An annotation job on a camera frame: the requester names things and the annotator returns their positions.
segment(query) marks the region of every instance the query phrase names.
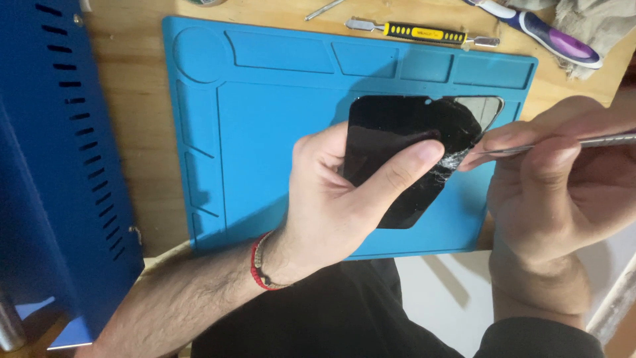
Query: wooden table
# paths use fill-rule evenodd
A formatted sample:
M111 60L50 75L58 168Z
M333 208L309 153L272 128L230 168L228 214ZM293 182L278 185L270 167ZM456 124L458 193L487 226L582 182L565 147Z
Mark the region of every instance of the wooden table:
M502 44L497 52L539 59L521 114L524 120L578 94L609 105L636 47L632 32L589 80L568 81L556 60L530 37L497 25L494 17L460 0L346 0L309 22L303 20L329 1L228 0L204 8L186 0L90 0L93 11L85 20L147 257L188 239L163 54L161 19L166 15L371 38L378 34L349 30L344 21L358 16L457 30L463 26L474 35L499 34ZM538 15L548 20L551 16L549 11Z

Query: smartphone screen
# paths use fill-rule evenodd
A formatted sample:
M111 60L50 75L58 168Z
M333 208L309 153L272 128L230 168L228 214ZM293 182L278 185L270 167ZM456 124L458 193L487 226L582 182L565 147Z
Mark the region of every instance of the smartphone screen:
M446 150L428 173L407 188L380 221L379 229L408 229L422 216L468 151L503 109L497 96L364 96L349 108L343 176L362 185L402 149L436 139Z

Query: yellow screwdriver handle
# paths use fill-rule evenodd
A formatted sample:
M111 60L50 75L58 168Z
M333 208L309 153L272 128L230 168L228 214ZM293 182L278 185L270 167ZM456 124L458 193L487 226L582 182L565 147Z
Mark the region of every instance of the yellow screwdriver handle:
M451 45L463 45L466 42L466 33L461 31L422 27L421 25L404 24L402 22L387 22L384 24L384 34L395 38L448 43Z

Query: forearm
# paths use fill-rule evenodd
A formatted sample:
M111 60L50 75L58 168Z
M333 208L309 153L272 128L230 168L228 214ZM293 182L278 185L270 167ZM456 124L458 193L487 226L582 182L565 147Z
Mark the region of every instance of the forearm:
M495 241L490 256L495 321L537 317L584 329L590 307L590 285L575 254L550 262L519 260Z
M265 291L249 269L249 245L167 263L133 286L97 341L76 358L156 358L187 344Z

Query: hand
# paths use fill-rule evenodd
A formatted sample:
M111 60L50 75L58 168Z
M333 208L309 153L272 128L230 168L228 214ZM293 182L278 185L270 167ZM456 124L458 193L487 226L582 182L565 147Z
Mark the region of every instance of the hand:
M497 160L488 189L495 248L523 262L564 257L636 219L636 146L585 148L577 138L636 128L634 92L603 108L587 97L559 102L531 122L488 132L472 152L538 143L526 154L469 154L459 170Z
M347 123L296 142L289 177L287 222L266 241L263 272L292 283L355 251L389 206L444 154L435 140L396 154L356 188L337 174L344 162Z

